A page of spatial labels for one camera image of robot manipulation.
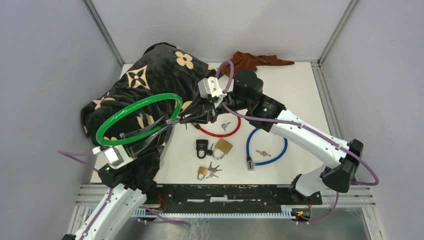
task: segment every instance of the red cable lock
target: red cable lock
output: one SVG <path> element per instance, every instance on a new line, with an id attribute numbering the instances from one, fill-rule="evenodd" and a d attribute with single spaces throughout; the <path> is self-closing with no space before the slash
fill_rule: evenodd
<path id="1" fill-rule="evenodd" d="M 226 133 L 226 134 L 216 134 L 216 133 L 209 132 L 209 131 L 203 129 L 199 124 L 194 124 L 194 127 L 199 129 L 200 131 L 204 132 L 205 134 L 207 134 L 209 136 L 216 137 L 216 138 L 226 138 L 226 137 L 229 137 L 231 135 L 234 135 L 240 129 L 240 126 L 242 125 L 242 119 L 239 116 L 237 116 L 237 121 L 238 121 L 237 127 L 232 132 Z"/>

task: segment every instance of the key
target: key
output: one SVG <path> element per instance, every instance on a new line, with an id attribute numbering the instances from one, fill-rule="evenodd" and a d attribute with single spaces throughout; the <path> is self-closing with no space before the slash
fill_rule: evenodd
<path id="1" fill-rule="evenodd" d="M 214 174 L 216 172 L 222 171 L 222 169 L 217 169 L 218 167 L 219 167 L 219 165 L 216 166 L 216 167 L 212 167 L 212 162 L 210 162 L 210 165 L 207 168 L 207 170 L 209 170 L 210 173 Z"/>
<path id="2" fill-rule="evenodd" d="M 227 122 L 227 123 L 223 123 L 223 124 L 221 124 L 221 128 L 223 128 L 224 129 L 224 131 L 226 132 L 227 131 L 227 127 L 228 127 L 228 125 L 230 125 L 230 121 L 229 122 Z"/>
<path id="3" fill-rule="evenodd" d="M 266 151 L 259 151 L 259 150 L 256 150 L 256 152 L 258 152 L 260 155 L 262 155 L 262 156 L 268 156 L 268 157 L 271 157 L 271 155 L 269 155 Z"/>
<path id="4" fill-rule="evenodd" d="M 217 175 L 215 175 L 213 172 L 211 172 L 211 173 L 209 174 L 209 176 L 207 176 L 207 177 L 206 177 L 206 179 L 208 179 L 208 178 L 212 178 L 212 177 L 217 177 L 217 178 L 219 178 L 219 176 L 217 176 Z"/>
<path id="5" fill-rule="evenodd" d="M 212 156 L 212 149 L 214 149 L 214 144 L 212 143 L 212 146 L 210 146 L 209 150 L 206 151 L 206 155 Z"/>

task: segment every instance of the white floor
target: white floor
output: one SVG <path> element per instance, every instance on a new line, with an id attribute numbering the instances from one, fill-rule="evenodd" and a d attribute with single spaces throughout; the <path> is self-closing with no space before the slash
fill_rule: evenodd
<path id="1" fill-rule="evenodd" d="M 124 65 L 126 71 L 131 65 Z M 263 80 L 263 93 L 280 101 L 297 116 L 312 124 L 313 126 L 328 133 L 324 110 L 321 104 L 314 74 L 309 62 L 296 62 L 290 66 L 259 66 L 256 72 Z M 219 80 L 220 85 L 225 86 L 228 77 Z M 237 125 L 237 117 L 224 114 L 218 117 L 214 124 L 203 126 L 210 132 L 222 134 L 224 130 L 221 124 L 231 122 L 227 132 L 232 131 Z M 207 139 L 209 146 L 219 139 L 208 136 L 201 131 L 188 125 L 176 125 L 173 135 L 162 154 L 160 170 L 154 180 L 158 184 L 290 184 L 298 174 L 308 173 L 322 163 L 311 153 L 303 148 L 288 142 L 285 155 L 268 165 L 255 166 L 254 171 L 248 172 L 246 167 L 246 140 L 253 126 L 242 119 L 240 130 L 233 136 L 225 138 L 233 144 L 230 153 L 222 160 L 214 160 L 207 156 L 198 159 L 196 156 L 196 140 Z M 277 156 L 284 147 L 284 140 L 276 135 L 259 130 L 250 142 L 250 155 L 254 162 L 262 162 Z M 259 151 L 266 151 L 272 157 L 261 156 Z M 200 166 L 208 167 L 212 162 L 213 167 L 220 165 L 216 175 L 203 181 L 197 179 Z M 99 155 L 95 164 L 101 168 L 106 164 L 103 155 Z M 98 175 L 94 173 L 92 183 L 101 183 Z"/>

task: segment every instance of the black blanket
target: black blanket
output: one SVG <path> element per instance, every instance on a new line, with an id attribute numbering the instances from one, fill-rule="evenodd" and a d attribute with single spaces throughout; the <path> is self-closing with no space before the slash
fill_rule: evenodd
<path id="1" fill-rule="evenodd" d="M 81 124 L 85 134 L 98 146 L 96 132 L 109 117 L 126 106 L 153 95 L 175 93 L 182 98 L 182 108 L 185 109 L 199 92 L 198 82 L 215 73 L 207 63 L 173 45 L 155 44 L 147 49 L 107 93 L 81 110 Z M 121 133 L 147 127 L 162 116 L 170 117 L 175 106 L 174 100 L 164 100 L 143 107 L 115 123 L 104 137 L 116 140 Z M 154 144 L 148 146 L 148 155 L 141 156 L 130 163 L 131 166 L 128 165 L 133 169 L 130 180 L 136 182 L 137 188 L 147 191 L 155 184 L 153 178 L 159 170 L 160 155 L 169 136 L 170 131 L 162 134 Z"/>

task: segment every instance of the blue cable lock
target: blue cable lock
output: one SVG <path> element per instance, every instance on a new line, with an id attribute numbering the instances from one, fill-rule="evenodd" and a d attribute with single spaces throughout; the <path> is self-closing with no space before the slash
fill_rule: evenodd
<path id="1" fill-rule="evenodd" d="M 273 163 L 273 162 L 277 161 L 278 159 L 280 159 L 284 155 L 284 153 L 286 152 L 287 145 L 289 144 L 289 141 L 287 141 L 287 138 L 284 137 L 284 148 L 282 149 L 281 153 L 278 156 L 276 156 L 273 159 L 268 160 L 268 161 L 253 163 L 252 158 L 251 158 L 251 154 L 250 154 L 249 145 L 251 143 L 251 139 L 252 139 L 253 134 L 255 134 L 258 130 L 259 130 L 259 128 L 255 128 L 250 133 L 249 137 L 247 138 L 247 142 L 246 142 L 246 155 L 247 155 L 246 161 L 247 161 L 247 169 L 249 171 L 253 170 L 253 166 L 267 165 L 267 164 Z"/>

